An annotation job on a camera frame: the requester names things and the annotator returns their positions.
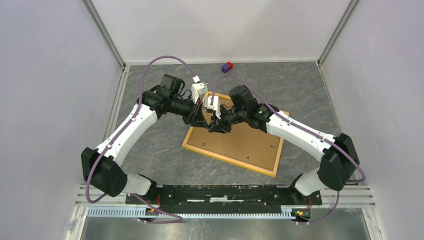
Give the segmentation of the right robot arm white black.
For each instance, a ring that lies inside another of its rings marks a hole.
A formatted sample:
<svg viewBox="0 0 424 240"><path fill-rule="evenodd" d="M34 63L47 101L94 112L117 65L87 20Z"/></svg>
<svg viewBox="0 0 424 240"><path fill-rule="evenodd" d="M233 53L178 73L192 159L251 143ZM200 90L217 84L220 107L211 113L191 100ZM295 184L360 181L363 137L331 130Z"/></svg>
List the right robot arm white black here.
<svg viewBox="0 0 424 240"><path fill-rule="evenodd" d="M258 103L245 85L229 92L232 107L226 108L214 93L204 97L204 108L212 113L209 131L229 133L233 125L247 123L251 128L268 133L303 149L318 162L319 167L299 175L289 189L289 199L302 204L309 195L325 188L341 191L359 166L352 139L311 128L289 117L277 107Z"/></svg>

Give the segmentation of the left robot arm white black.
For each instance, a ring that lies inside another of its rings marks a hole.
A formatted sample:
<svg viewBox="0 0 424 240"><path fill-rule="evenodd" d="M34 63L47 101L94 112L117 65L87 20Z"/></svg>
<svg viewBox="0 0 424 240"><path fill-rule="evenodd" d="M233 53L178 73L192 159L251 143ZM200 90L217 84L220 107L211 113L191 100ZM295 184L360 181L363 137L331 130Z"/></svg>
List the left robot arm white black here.
<svg viewBox="0 0 424 240"><path fill-rule="evenodd" d="M207 128L200 97L208 92L207 85L193 78L195 83L184 99L182 88L185 82L164 74L160 84L146 90L127 118L104 142L96 148L85 148L81 153L83 178L87 185L116 197L121 193L137 194L145 204L153 203L157 190L154 181L141 174L127 174L121 165L130 149L142 134L157 122L162 115L172 113L182 117L186 125Z"/></svg>

